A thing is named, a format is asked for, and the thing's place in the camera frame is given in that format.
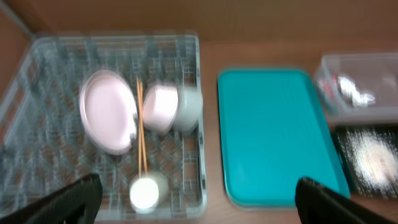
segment wooden table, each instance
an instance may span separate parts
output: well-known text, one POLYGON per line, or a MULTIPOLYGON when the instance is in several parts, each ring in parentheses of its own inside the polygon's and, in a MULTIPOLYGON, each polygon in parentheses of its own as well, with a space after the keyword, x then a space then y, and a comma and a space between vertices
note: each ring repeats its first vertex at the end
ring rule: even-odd
MULTIPOLYGON (((395 50, 398 42, 385 40, 200 42, 201 85, 204 99, 208 205, 203 217, 181 223, 300 223, 296 210, 245 211, 227 198, 221 166, 217 78, 229 67, 294 67, 308 74, 317 69, 322 53, 344 50, 395 50)), ((355 202, 398 222, 398 202, 353 196, 355 202)))

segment chopsticks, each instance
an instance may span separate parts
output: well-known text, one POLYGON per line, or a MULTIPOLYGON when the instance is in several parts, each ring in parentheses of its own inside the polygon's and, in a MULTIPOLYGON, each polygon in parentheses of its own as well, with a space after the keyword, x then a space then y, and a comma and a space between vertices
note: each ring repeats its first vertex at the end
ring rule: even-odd
POLYGON ((145 174, 148 173, 147 167, 147 153, 145 147, 145 136, 144 136, 144 123, 142 121, 142 96, 143 96, 143 87, 142 82, 137 77, 137 97, 138 97, 138 110, 139 110, 139 137, 138 137, 138 176, 141 177, 142 170, 142 162, 141 159, 144 160, 144 170, 145 174))

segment wooden chopstick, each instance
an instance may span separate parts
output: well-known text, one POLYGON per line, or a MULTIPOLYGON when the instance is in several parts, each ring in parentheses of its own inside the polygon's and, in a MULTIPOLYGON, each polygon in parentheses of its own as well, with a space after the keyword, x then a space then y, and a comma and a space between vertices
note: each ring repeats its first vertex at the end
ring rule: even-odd
MULTIPOLYGON (((139 80, 138 80, 138 77, 137 77, 137 98, 138 98, 138 107, 140 108, 140 102, 141 102, 141 99, 140 99, 140 83, 139 83, 139 80)), ((141 178, 141 170, 142 170, 142 162, 141 162, 141 125, 140 125, 140 123, 141 123, 141 111, 139 111, 139 114, 138 114, 138 119, 139 119, 139 124, 138 124, 138 127, 139 127, 139 130, 138 130, 138 176, 141 178)))
MULTIPOLYGON (((140 84, 140 96, 141 96, 141 114, 142 114, 142 107, 143 107, 143 96, 144 96, 144 87, 142 86, 142 82, 139 82, 140 84)), ((145 174, 148 173, 148 166, 147 166, 147 151, 146 151, 146 146, 145 146, 145 132, 144 132, 144 121, 142 120, 142 115, 141 115, 141 120, 140 120, 140 127, 141 127, 141 131, 142 131, 142 156, 143 156, 143 160, 144 160, 144 170, 145 170, 145 174)))

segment dish rack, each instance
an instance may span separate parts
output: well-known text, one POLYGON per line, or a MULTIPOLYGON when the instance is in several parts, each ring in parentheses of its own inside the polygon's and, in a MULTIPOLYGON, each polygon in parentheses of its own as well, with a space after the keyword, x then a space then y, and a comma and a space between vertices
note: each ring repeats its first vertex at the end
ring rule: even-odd
POLYGON ((144 90, 157 81, 201 88, 194 35, 37 39, 0 106, 0 217, 90 172, 100 175, 104 189, 97 220, 170 220, 203 213, 203 118, 191 134, 145 131, 149 169, 168 177, 170 195, 151 214, 136 214, 131 208, 129 184, 138 171, 137 146, 111 156, 90 142, 80 119, 80 87, 101 69, 121 74, 134 97, 136 76, 144 90))

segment teal tray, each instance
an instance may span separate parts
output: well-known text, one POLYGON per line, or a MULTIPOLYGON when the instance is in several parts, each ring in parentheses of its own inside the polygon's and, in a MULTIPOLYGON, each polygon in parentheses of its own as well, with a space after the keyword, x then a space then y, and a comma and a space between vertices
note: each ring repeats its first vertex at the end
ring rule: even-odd
POLYGON ((301 70, 227 70, 218 79, 228 197, 242 207, 293 207, 301 177, 349 197, 315 88, 301 70))

